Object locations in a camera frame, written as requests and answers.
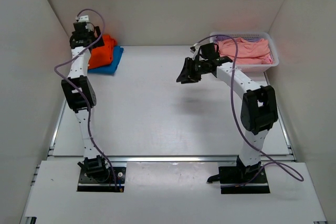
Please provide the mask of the orange t shirt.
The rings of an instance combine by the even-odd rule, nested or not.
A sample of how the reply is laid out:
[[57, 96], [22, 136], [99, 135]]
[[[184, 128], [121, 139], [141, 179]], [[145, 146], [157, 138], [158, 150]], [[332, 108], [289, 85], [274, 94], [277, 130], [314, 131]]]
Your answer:
[[113, 62], [113, 51], [114, 47], [118, 45], [118, 42], [109, 34], [104, 34], [102, 39], [104, 46], [97, 47], [91, 51], [91, 57], [88, 63], [89, 70], [104, 67]]

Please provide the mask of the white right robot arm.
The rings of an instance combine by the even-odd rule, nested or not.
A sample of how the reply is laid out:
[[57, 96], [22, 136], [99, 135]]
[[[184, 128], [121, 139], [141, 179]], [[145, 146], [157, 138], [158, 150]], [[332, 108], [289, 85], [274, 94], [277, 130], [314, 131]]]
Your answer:
[[262, 86], [253, 81], [235, 66], [235, 60], [222, 57], [214, 43], [191, 47], [192, 57], [185, 58], [177, 82], [197, 83], [202, 75], [211, 73], [226, 83], [231, 96], [241, 99], [240, 115], [234, 120], [244, 143], [236, 158], [235, 166], [208, 179], [209, 183], [221, 181], [231, 186], [241, 186], [254, 179], [261, 169], [261, 155], [265, 138], [278, 120], [275, 91], [271, 86]]

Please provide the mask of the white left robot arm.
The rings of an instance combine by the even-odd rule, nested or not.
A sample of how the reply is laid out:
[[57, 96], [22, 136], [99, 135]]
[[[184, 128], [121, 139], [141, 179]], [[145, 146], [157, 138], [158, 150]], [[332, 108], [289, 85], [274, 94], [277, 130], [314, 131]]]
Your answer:
[[83, 16], [78, 18], [73, 26], [74, 31], [70, 36], [73, 61], [67, 79], [61, 81], [61, 87], [68, 106], [74, 112], [80, 127], [84, 149], [84, 160], [78, 164], [81, 172], [91, 182], [104, 183], [110, 178], [110, 168], [106, 159], [93, 144], [91, 140], [93, 133], [88, 129], [89, 116], [93, 114], [97, 99], [87, 77], [91, 51], [97, 46], [103, 46], [104, 43], [100, 39], [90, 48], [86, 48], [101, 35], [101, 32], [98, 26], [94, 26]]

